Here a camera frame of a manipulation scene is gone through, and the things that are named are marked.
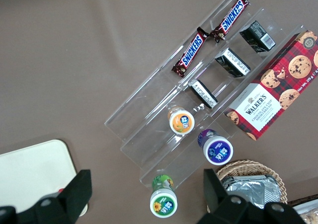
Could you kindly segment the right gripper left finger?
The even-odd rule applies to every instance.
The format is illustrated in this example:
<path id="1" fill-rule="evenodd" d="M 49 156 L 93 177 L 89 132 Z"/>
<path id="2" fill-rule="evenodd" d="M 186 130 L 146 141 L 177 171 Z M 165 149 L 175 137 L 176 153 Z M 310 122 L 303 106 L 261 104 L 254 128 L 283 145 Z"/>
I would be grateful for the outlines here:
<path id="1" fill-rule="evenodd" d="M 35 205 L 37 221 L 77 221 L 92 196 L 91 171 L 81 170 L 57 197 Z"/>

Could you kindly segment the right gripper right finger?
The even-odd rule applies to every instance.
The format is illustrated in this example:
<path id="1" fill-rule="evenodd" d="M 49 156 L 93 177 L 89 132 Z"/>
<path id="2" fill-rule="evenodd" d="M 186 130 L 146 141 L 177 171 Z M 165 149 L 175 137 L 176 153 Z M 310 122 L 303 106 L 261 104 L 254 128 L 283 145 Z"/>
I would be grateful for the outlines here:
<path id="1" fill-rule="evenodd" d="M 204 169 L 203 185 L 212 214 L 242 214 L 248 209 L 248 202 L 244 198 L 226 192 L 213 169 Z"/>

